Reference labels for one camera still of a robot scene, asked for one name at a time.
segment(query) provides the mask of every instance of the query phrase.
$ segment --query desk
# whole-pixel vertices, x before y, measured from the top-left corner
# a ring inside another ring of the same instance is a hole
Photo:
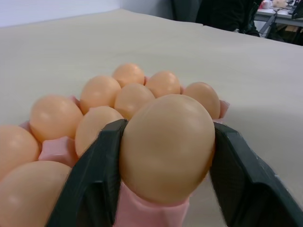
[[[225,122],[303,206],[303,48],[126,10],[0,29],[0,124],[20,124],[45,94],[75,95],[88,79],[134,62],[209,83],[231,103]],[[207,177],[183,227],[224,227]]]
[[[275,11],[273,9],[258,9],[255,20],[266,22],[274,14]],[[288,10],[283,9],[278,11],[275,23],[303,27],[303,18],[294,20],[291,18],[291,15],[288,14]]]

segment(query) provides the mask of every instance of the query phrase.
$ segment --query background desk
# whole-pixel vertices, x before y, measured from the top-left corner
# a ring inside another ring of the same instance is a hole
[[[266,22],[274,14],[275,11],[273,9],[258,9],[255,20]],[[288,10],[283,9],[278,11],[275,23],[303,27],[303,18],[294,20],[288,14]]]

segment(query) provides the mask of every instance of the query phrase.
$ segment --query tabletop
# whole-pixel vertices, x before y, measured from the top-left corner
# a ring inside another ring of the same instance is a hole
[[[137,63],[203,81],[231,106],[238,130],[303,206],[303,49],[286,43],[115,10],[0,29],[0,124],[20,124],[45,94],[79,97],[89,78]],[[184,227],[223,227],[207,177]]]

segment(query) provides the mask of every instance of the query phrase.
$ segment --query egg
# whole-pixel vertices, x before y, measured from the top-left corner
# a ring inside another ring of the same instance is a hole
[[[195,82],[188,85],[183,94],[197,100],[208,111],[212,119],[220,116],[220,100],[216,91],[208,84]]]
[[[109,123],[123,119],[123,116],[109,106],[91,108],[80,122],[75,136],[78,157],[96,140],[100,131]]]
[[[152,92],[142,84],[128,84],[117,95],[115,109],[125,118],[132,116],[145,104],[154,100]]]
[[[0,181],[14,168],[38,160],[40,149],[35,138],[15,125],[0,126]]]
[[[84,86],[80,96],[80,108],[86,114],[90,108],[107,105],[114,107],[115,99],[121,90],[112,77],[96,76]]]
[[[161,71],[148,79],[145,86],[156,98],[170,94],[180,94],[181,85],[178,78],[170,71]]]
[[[112,77],[118,81],[121,87],[130,83],[144,84],[144,72],[136,64],[128,63],[120,65]]]
[[[214,123],[193,98],[167,95],[127,124],[120,174],[140,198],[162,205],[185,201],[204,179],[214,154]]]
[[[72,100],[59,95],[48,95],[34,103],[29,125],[41,143],[64,136],[73,139],[82,118],[81,110]]]
[[[1,226],[45,226],[70,170],[58,162],[37,161],[10,172],[0,182]]]

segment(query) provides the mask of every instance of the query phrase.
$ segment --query pink plastic holder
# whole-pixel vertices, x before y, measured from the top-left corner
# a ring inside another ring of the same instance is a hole
[[[182,227],[188,207],[189,198],[176,206],[155,205],[122,183],[114,227]]]
[[[45,140],[39,161],[60,162],[73,167],[78,161],[75,152],[75,141],[67,136],[56,140]]]

